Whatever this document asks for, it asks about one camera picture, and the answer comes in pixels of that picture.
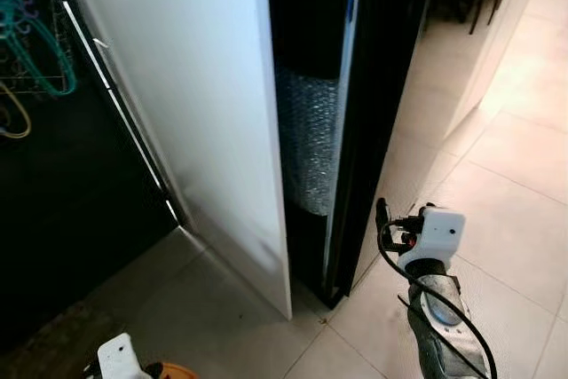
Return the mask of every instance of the metal rack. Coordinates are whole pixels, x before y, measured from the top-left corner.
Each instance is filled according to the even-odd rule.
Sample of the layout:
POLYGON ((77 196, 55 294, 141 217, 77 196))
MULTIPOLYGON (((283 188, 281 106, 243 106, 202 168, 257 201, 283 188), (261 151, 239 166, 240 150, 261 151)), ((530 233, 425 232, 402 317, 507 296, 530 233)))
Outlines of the metal rack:
MULTIPOLYGON (((43 18, 43 23, 54 35, 62 51, 73 64, 73 51, 67 36, 67 30, 69 29, 68 17, 63 6, 58 0, 49 0, 47 2, 43 0, 42 4, 38 5, 38 9, 43 18)), ((20 35, 20 41, 26 50, 30 51, 34 48, 32 34, 20 35)), ((52 70, 46 78, 54 86, 65 89, 67 80, 61 64, 58 63, 56 67, 51 68, 52 70)), ((15 95, 33 96, 37 100, 54 98, 37 83, 36 79, 30 75, 5 43, 0 43, 0 80, 15 95)))

